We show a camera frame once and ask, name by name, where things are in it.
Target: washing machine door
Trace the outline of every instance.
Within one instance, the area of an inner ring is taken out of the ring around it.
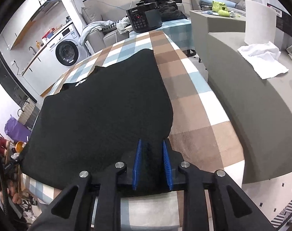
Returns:
[[[57,60],[65,65],[72,66],[79,58],[79,50],[72,41],[61,41],[55,49]]]

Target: faucet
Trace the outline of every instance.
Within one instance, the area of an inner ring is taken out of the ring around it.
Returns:
[[[35,55],[36,54],[36,51],[34,50],[33,47],[29,47],[28,50],[30,50],[31,48],[33,49],[33,55]]]

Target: metal screw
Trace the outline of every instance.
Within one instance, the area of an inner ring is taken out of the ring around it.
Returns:
[[[121,161],[115,163],[116,168],[122,168],[124,165],[125,165],[125,163],[123,163]]]
[[[187,161],[183,161],[182,163],[180,163],[180,166],[182,166],[182,167],[189,167],[190,166],[190,163],[187,162]]]
[[[80,177],[85,178],[87,176],[88,176],[88,172],[87,171],[80,172]]]
[[[218,171],[216,172],[216,174],[217,174],[218,176],[220,176],[220,177],[224,177],[224,176],[226,175],[226,173],[225,173],[223,170],[218,170]]]

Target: checkered tablecloth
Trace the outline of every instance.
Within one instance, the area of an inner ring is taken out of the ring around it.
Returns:
[[[84,79],[96,65],[107,67],[144,48],[154,51],[172,103],[174,116],[169,136],[172,148],[202,170],[224,169],[241,186],[243,150],[224,109],[193,63],[162,31],[128,38],[72,66],[54,84],[50,95],[58,93],[64,83]],[[26,188],[47,204],[60,192],[25,174],[22,176]],[[122,228],[177,228],[182,227],[182,220],[181,191],[121,200]]]
[[[163,22],[156,30],[163,31],[181,50],[195,49],[193,42],[191,20],[179,19]],[[136,37],[140,33],[131,31],[130,37]]]

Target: barcode label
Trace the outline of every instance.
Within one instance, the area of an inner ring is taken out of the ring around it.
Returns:
[[[280,9],[270,5],[270,4],[267,4],[267,5],[268,5],[268,7],[272,8],[277,13],[278,17],[282,18],[282,10],[280,10]]]

